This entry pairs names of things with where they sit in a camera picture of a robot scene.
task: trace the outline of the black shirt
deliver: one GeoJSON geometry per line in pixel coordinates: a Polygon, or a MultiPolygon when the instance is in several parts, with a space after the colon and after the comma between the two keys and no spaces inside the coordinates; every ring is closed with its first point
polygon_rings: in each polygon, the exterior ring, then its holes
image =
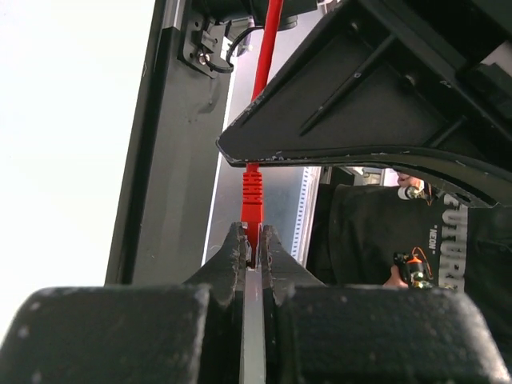
{"type": "Polygon", "coordinates": [[[447,195],[431,206],[398,188],[321,190],[308,268],[327,283],[383,284],[394,252],[424,249],[435,282],[466,292],[512,366],[512,209],[468,209],[447,195]]]}

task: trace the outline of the black cable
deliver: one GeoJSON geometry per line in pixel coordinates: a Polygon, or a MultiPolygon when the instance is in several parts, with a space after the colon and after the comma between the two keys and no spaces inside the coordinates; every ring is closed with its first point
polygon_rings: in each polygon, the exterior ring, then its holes
{"type": "Polygon", "coordinates": [[[237,46],[244,41],[244,39],[249,36],[249,34],[253,33],[255,30],[262,30],[262,26],[252,26],[250,28],[247,28],[243,32],[240,33],[239,36],[236,37],[235,40],[230,45],[230,48],[226,52],[226,62],[228,66],[217,66],[213,64],[206,56],[206,52],[202,51],[202,55],[205,59],[205,64],[210,68],[211,70],[218,72],[220,74],[231,74],[234,71],[234,65],[231,63],[231,58],[233,57],[234,50],[236,50],[237,46]]]}

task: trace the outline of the hand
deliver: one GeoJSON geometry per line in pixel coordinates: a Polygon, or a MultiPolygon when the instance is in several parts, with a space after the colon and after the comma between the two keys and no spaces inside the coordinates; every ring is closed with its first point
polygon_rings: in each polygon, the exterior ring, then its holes
{"type": "Polygon", "coordinates": [[[384,283],[384,286],[399,286],[401,288],[408,288],[408,285],[403,282],[400,278],[400,271],[397,266],[391,267],[391,277],[387,282],[384,283]]]}
{"type": "Polygon", "coordinates": [[[403,174],[402,172],[397,172],[398,175],[398,184],[401,187],[407,188],[408,186],[415,186],[418,189],[422,187],[422,181],[419,178],[413,178],[408,174],[403,174]]]}

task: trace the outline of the person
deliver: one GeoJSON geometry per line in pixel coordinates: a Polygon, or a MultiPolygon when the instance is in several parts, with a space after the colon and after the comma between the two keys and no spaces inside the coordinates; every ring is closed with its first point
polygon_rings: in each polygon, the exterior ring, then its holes
{"type": "Polygon", "coordinates": [[[328,186],[318,191],[308,270],[330,285],[407,285],[395,252],[425,251],[433,283],[465,292],[512,367],[512,209],[468,208],[445,194],[431,204],[402,200],[421,180],[398,174],[396,187],[328,186]]]}

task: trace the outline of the black bracket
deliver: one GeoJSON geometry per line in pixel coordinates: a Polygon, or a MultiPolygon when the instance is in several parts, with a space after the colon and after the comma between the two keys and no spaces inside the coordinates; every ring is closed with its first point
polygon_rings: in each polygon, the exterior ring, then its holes
{"type": "Polygon", "coordinates": [[[226,67],[221,58],[222,40],[226,24],[216,23],[195,10],[194,4],[185,12],[182,24],[182,48],[178,58],[188,66],[216,78],[218,73],[208,67],[206,61],[226,67]]]}

